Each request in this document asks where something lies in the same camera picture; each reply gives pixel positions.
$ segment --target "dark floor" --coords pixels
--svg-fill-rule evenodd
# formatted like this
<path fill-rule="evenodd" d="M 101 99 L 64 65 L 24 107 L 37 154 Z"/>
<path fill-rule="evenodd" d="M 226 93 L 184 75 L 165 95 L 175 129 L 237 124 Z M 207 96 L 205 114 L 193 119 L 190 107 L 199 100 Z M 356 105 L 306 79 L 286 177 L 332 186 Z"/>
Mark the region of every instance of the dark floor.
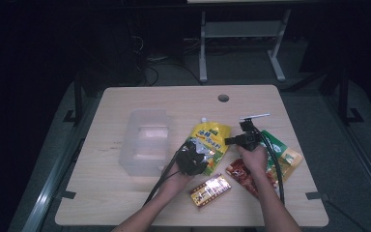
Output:
<path fill-rule="evenodd" d="M 305 41 L 286 42 L 281 46 L 278 59 L 287 77 L 284 83 L 278 82 L 274 77 L 266 53 L 268 48 L 269 43 L 258 42 L 249 48 L 210 53 L 207 58 L 209 81 L 206 85 L 273 84 L 282 89 L 309 75 L 299 72 L 301 58 L 306 49 Z M 156 86 L 200 84 L 195 76 L 198 75 L 196 52 L 187 54 L 180 60 L 168 58 L 149 65 L 154 70 L 146 69 L 145 74 L 149 82 L 154 82 L 158 73 Z M 330 97 L 321 95 L 318 91 L 321 81 L 322 78 L 317 79 L 294 93 L 281 92 L 281 97 L 319 192 L 327 194 L 331 202 L 343 213 L 371 231 L 371 183 L 359 161 L 355 146 L 347 136 L 347 130 L 352 131 L 371 160 L 371 104 L 364 91 L 351 82 L 348 106 L 358 110 L 364 123 L 352 123 L 344 129 L 333 106 L 338 99 L 337 93 Z M 73 109 L 72 90 L 71 85 L 59 105 L 28 189 L 23 195 L 9 231 L 22 229 L 54 161 L 65 152 L 68 142 L 84 137 L 90 127 L 101 93 L 96 98 L 84 98 L 85 118 L 79 125 L 79 134 L 76 134 L 74 131 L 76 128 L 71 123 L 63 122 L 67 111 Z M 73 165 L 64 177 L 59 192 L 66 188 L 72 168 Z M 109 231 L 113 228 L 113 226 L 59 226 L 54 222 L 59 203 L 58 198 L 53 199 L 44 219 L 42 231 Z M 324 228 L 303 228 L 304 231 L 362 231 L 345 214 L 328 203 L 325 206 L 329 224 Z"/>

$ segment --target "transparent box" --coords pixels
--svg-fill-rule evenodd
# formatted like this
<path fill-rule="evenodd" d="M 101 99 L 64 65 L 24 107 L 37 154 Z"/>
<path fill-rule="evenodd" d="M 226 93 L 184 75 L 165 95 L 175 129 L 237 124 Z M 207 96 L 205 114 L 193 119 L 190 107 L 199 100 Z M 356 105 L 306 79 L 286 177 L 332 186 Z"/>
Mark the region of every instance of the transparent box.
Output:
<path fill-rule="evenodd" d="M 130 114 L 119 163 L 130 176 L 160 176 L 168 157 L 169 118 L 165 109 Z"/>

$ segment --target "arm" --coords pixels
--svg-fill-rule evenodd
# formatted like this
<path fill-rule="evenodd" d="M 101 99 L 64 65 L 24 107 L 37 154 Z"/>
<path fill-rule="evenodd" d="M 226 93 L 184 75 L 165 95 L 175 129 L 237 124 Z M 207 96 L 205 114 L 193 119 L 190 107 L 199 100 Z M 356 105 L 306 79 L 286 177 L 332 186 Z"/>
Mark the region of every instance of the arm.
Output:
<path fill-rule="evenodd" d="M 243 162 L 251 171 L 251 176 L 258 188 L 258 199 L 267 231 L 300 231 L 297 222 L 279 200 L 266 176 L 268 158 L 266 149 L 258 146 L 254 151 L 249 152 L 243 147 L 237 146 L 237 150 L 242 154 Z"/>
<path fill-rule="evenodd" d="M 179 171 L 179 166 L 174 163 L 167 176 Z M 192 176 L 186 176 L 181 173 L 174 174 L 163 182 L 156 196 L 150 200 L 145 206 L 138 210 L 134 215 L 127 218 L 120 225 L 113 229 L 117 231 L 146 231 L 158 214 L 164 209 L 168 203 L 179 194 L 192 179 Z"/>

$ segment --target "person's left hand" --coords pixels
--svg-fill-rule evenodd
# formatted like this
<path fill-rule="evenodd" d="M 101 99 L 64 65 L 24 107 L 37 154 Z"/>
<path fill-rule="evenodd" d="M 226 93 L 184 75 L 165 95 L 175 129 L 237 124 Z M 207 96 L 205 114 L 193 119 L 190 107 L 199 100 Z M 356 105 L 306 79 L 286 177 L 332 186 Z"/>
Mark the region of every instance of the person's left hand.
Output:
<path fill-rule="evenodd" d="M 179 165 L 175 162 L 167 174 L 167 179 L 162 183 L 158 193 L 166 197 L 174 197 L 180 193 L 194 176 L 187 176 L 180 172 Z"/>

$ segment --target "forearm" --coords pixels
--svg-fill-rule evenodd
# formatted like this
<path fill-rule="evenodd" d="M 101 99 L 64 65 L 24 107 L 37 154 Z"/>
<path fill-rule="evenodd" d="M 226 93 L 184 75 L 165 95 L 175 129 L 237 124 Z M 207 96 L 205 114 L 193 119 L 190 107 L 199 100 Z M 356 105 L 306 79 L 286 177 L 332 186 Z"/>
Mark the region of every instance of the forearm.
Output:
<path fill-rule="evenodd" d="M 165 196 L 157 194 L 149 203 L 143 206 L 134 215 L 123 221 L 120 225 L 113 229 L 112 232 L 117 231 L 146 231 L 153 223 L 157 215 L 170 203 L 174 196 Z"/>
<path fill-rule="evenodd" d="M 300 231 L 297 222 L 279 200 L 267 176 L 255 175 L 254 181 L 259 190 L 259 200 L 267 231 Z"/>

